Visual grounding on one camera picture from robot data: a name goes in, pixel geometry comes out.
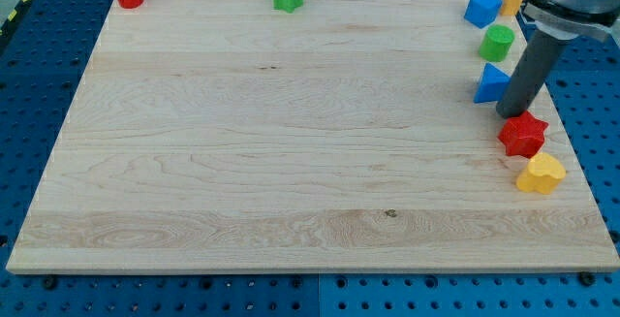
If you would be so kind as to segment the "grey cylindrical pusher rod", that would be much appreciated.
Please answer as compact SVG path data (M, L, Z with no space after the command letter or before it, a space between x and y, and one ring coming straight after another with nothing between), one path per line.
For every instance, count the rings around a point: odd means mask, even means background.
M517 117L529 109L570 41L570 33L559 31L537 29L531 35L504 94L496 104L500 116Z

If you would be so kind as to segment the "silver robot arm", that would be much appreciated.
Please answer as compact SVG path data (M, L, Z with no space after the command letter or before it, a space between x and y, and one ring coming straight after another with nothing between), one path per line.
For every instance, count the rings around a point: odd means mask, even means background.
M524 0L521 12L536 30L496 104L504 118L529 109L572 40L585 36L600 43L619 41L619 0Z

